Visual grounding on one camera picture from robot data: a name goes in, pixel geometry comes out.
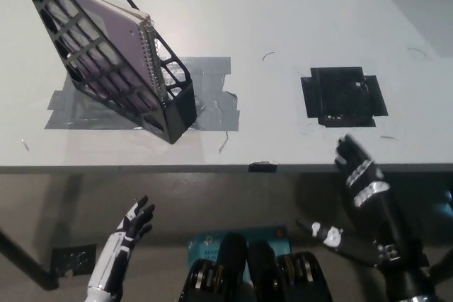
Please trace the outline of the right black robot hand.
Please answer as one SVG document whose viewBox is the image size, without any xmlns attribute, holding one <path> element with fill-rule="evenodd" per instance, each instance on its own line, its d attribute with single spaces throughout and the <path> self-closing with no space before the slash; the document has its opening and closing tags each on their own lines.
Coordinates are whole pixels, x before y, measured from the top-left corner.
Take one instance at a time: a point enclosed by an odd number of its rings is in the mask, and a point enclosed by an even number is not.
<svg viewBox="0 0 453 302">
<path fill-rule="evenodd" d="M 423 247 L 381 168 L 349 134 L 338 140 L 335 165 L 343 175 L 339 193 L 355 232 L 306 216 L 296 220 L 297 226 L 335 254 L 377 269 L 388 301 L 436 301 L 435 286 L 422 269 Z"/>
</svg>

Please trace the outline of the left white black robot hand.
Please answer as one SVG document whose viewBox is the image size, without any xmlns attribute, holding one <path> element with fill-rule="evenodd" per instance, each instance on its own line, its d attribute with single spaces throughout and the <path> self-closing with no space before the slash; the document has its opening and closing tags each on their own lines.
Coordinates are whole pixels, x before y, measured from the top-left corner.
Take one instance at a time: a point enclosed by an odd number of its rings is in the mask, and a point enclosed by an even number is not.
<svg viewBox="0 0 453 302">
<path fill-rule="evenodd" d="M 138 199 L 108 237 L 89 279 L 85 302 L 121 300 L 132 252 L 152 229 L 155 205 L 147 202 L 147 196 Z"/>
</svg>

